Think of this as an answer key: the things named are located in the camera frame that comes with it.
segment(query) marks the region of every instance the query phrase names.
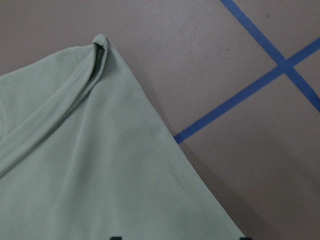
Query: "light green shirt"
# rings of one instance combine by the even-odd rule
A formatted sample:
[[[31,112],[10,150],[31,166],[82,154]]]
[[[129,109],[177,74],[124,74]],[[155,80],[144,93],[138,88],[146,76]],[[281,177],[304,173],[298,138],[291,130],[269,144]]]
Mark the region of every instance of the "light green shirt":
[[[239,240],[106,36],[0,77],[1,240]]]

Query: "shirt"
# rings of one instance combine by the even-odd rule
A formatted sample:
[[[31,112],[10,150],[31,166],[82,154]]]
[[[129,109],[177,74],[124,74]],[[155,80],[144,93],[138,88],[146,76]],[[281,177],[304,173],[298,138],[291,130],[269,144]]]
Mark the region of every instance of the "shirt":
[[[0,239],[243,236],[105,35],[0,77]]]

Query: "blue tape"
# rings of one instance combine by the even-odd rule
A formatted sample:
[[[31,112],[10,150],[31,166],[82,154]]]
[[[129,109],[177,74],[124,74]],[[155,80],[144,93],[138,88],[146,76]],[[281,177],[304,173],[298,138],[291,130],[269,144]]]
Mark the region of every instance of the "blue tape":
[[[306,59],[308,56],[316,52],[318,49],[320,49],[320,38],[316,39],[312,43],[310,43],[308,46],[297,52],[295,55],[290,57],[288,61],[292,65],[296,65]],[[266,86],[267,84],[271,83],[274,79],[279,77],[281,74],[283,74],[282,69],[278,66],[271,70],[270,72],[266,73],[264,76],[260,77],[258,80],[244,88],[242,91],[219,105],[217,108],[213,109],[211,112],[197,120],[195,123],[187,127],[182,132],[178,133],[176,136],[174,136],[175,141],[180,144],[187,138],[189,138],[191,135],[195,134],[200,129],[207,126],[209,123],[213,122],[215,119],[232,109],[234,106],[241,103],[243,100]]]
[[[280,67],[276,67],[267,74],[260,77],[258,80],[247,86],[242,91],[238,92],[233,97],[229,98],[227,101],[222,103],[220,106],[197,120],[195,123],[187,127],[185,130],[174,136],[175,141],[180,144],[184,140],[186,140],[191,135],[195,134],[200,129],[207,126],[209,123],[220,117],[225,112],[232,109],[234,106],[241,103],[246,98],[250,97],[252,94],[254,94],[256,91],[260,90],[267,84],[271,83],[274,79],[279,77],[281,74],[283,74],[283,71],[280,69]]]
[[[276,49],[267,37],[255,26],[255,24],[241,11],[233,0],[221,0],[226,8],[237,18],[251,36],[277,63],[283,72],[290,78],[295,86],[304,94],[310,103],[320,112],[320,99],[304,80],[304,78],[294,69],[294,66]]]
[[[289,57],[288,62],[291,63],[293,66],[297,65],[311,54],[316,52],[320,49],[320,37],[310,43],[308,46],[303,48],[302,50],[298,51],[295,55]]]

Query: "blue tape line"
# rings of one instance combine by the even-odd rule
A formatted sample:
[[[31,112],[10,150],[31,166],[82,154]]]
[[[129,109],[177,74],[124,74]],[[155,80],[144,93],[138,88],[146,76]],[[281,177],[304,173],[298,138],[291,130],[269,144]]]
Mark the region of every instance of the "blue tape line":
[[[256,27],[256,25],[241,11],[233,0],[221,0],[226,8],[237,18],[251,36],[269,54],[283,72],[290,78],[295,86],[304,94],[310,103],[320,112],[320,99],[304,80],[304,78],[294,69],[294,66],[276,49],[267,37]]]
[[[229,98],[227,101],[222,103],[220,106],[197,120],[195,123],[187,127],[185,130],[177,134],[174,139],[179,144],[183,142],[185,139],[199,131],[200,129],[204,128],[206,125],[220,117],[225,112],[232,109],[234,106],[241,103],[246,98],[250,97],[252,94],[254,94],[256,91],[260,90],[267,84],[271,83],[274,79],[279,77],[281,74],[283,74],[283,71],[280,67],[276,67],[267,74],[260,77],[258,80],[247,86],[242,91],[238,92],[233,97]]]
[[[316,39],[312,43],[310,43],[308,46],[297,52],[295,55],[290,57],[288,61],[292,65],[296,65],[306,59],[308,56],[316,52],[318,49],[320,49],[320,38]],[[271,83],[274,79],[279,77],[281,74],[283,74],[281,68],[278,66],[271,70],[270,72],[266,73],[264,76],[260,77],[258,80],[247,86],[245,89],[222,103],[217,108],[213,109],[211,112],[197,120],[195,123],[187,127],[182,132],[178,133],[176,136],[174,136],[175,141],[180,144],[187,138],[189,138],[191,135],[195,134],[200,129],[204,128],[209,123],[213,122],[215,119],[232,109],[234,106],[241,103],[243,100],[248,98],[250,95],[254,94],[267,84]]]
[[[297,65],[311,54],[320,49],[320,37],[310,43],[308,46],[298,51],[295,55],[289,57],[288,62],[292,65]]]

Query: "gray floor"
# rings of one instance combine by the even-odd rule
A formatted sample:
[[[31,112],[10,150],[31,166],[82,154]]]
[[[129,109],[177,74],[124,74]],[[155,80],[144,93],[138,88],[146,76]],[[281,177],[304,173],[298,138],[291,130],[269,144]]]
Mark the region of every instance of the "gray floor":
[[[235,0],[289,58],[320,37],[319,0]],[[173,136],[277,64],[220,0],[0,3],[0,75],[97,34]],[[295,66],[320,96],[320,50]],[[284,74],[180,144],[254,240],[318,240],[320,114]]]

